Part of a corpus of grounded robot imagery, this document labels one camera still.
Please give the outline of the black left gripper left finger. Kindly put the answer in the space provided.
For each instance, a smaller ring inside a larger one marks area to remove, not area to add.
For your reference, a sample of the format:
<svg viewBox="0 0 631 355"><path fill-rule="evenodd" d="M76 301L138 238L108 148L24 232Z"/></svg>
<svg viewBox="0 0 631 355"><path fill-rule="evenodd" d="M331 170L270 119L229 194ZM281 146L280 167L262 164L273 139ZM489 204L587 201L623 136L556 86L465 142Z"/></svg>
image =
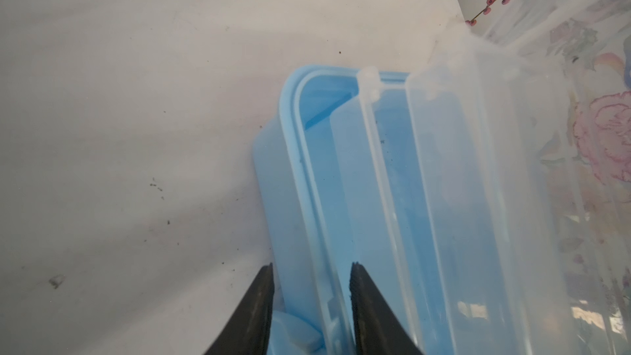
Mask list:
<svg viewBox="0 0 631 355"><path fill-rule="evenodd" d="M262 266L233 315L204 355L266 355L274 302L273 264Z"/></svg>

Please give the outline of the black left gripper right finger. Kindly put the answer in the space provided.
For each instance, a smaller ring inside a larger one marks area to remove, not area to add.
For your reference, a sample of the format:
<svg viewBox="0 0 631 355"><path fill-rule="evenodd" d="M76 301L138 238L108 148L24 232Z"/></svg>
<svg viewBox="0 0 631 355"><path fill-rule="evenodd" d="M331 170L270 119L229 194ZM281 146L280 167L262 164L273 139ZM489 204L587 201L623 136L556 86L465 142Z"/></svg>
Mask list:
<svg viewBox="0 0 631 355"><path fill-rule="evenodd" d="M366 268L354 262L349 282L356 354L423 355L382 296Z"/></svg>

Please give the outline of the blue plastic tool box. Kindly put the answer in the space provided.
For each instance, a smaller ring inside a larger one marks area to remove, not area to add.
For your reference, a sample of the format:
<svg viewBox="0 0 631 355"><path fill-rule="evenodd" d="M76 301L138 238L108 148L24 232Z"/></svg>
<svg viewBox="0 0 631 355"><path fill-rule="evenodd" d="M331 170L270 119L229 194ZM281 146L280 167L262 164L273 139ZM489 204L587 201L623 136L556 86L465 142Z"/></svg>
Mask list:
<svg viewBox="0 0 631 355"><path fill-rule="evenodd" d="M547 74L304 67L254 161L286 312L350 354L362 264L427 354L572 354L535 127Z"/></svg>

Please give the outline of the clear plastic box lid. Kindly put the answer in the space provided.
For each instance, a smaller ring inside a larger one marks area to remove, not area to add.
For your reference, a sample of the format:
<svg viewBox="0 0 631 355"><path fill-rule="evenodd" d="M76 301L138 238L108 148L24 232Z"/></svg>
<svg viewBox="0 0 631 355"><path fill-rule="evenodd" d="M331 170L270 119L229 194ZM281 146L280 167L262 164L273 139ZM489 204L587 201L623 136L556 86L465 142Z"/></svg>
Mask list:
<svg viewBox="0 0 631 355"><path fill-rule="evenodd" d="M331 117L356 260L426 354L630 351L630 0L373 68Z"/></svg>

